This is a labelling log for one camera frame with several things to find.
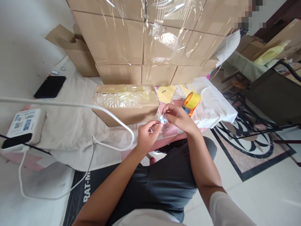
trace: white shirt sleeve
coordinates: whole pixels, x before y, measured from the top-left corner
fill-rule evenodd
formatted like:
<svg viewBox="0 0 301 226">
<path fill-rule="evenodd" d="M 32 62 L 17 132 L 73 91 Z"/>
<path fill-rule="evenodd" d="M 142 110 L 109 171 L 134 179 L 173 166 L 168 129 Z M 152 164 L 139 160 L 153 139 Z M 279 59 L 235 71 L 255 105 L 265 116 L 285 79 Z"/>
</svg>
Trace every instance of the white shirt sleeve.
<svg viewBox="0 0 301 226">
<path fill-rule="evenodd" d="M 216 191 L 212 194 L 209 209 L 214 226 L 256 225 L 224 192 Z"/>
</svg>

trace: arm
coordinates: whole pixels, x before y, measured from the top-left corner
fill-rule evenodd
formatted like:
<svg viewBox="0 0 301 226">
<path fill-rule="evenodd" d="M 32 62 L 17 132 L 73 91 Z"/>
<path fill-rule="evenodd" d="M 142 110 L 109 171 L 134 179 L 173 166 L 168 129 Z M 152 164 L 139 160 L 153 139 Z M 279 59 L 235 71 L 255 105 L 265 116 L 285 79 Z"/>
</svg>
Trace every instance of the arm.
<svg viewBox="0 0 301 226">
<path fill-rule="evenodd" d="M 138 129 L 138 143 L 126 159 L 96 189 L 79 212 L 73 226 L 105 225 L 121 198 L 140 161 L 151 150 L 162 129 L 159 121 L 150 121 Z"/>
<path fill-rule="evenodd" d="M 199 128 L 182 107 L 167 104 L 162 114 L 187 134 L 191 169 L 201 197 L 209 211 L 210 197 L 215 191 L 225 190 L 217 168 L 208 152 Z"/>
</svg>

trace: qr code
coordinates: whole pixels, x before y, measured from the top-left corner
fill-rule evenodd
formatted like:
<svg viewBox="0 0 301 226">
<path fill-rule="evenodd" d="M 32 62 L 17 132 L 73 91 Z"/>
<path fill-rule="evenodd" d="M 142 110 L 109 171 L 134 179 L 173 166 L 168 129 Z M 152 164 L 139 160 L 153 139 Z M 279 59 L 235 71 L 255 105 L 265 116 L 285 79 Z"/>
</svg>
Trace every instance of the qr code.
<svg viewBox="0 0 301 226">
<path fill-rule="evenodd" d="M 14 129 L 18 129 L 21 126 L 22 126 L 22 123 L 16 123 Z"/>
</svg>

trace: person's left hand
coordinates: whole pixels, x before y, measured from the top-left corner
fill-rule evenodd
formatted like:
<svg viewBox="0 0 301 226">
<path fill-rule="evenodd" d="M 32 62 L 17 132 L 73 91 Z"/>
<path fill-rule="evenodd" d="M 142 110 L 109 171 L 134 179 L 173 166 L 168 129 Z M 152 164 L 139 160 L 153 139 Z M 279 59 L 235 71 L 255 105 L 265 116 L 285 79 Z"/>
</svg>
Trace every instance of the person's left hand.
<svg viewBox="0 0 301 226">
<path fill-rule="evenodd" d="M 163 124 L 160 121 L 151 120 L 138 128 L 138 143 L 137 148 L 145 155 L 151 150 L 151 147 L 156 142 L 161 133 Z"/>
</svg>

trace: black phone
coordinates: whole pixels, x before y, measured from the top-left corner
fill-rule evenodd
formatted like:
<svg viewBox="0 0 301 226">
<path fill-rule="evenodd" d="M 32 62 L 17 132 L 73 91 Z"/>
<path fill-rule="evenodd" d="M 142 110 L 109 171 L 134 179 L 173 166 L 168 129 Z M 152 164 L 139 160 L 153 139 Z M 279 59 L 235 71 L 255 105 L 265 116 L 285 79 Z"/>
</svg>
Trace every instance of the black phone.
<svg viewBox="0 0 301 226">
<path fill-rule="evenodd" d="M 65 80 L 65 76 L 48 76 L 35 93 L 34 98 L 55 98 L 59 94 Z"/>
</svg>

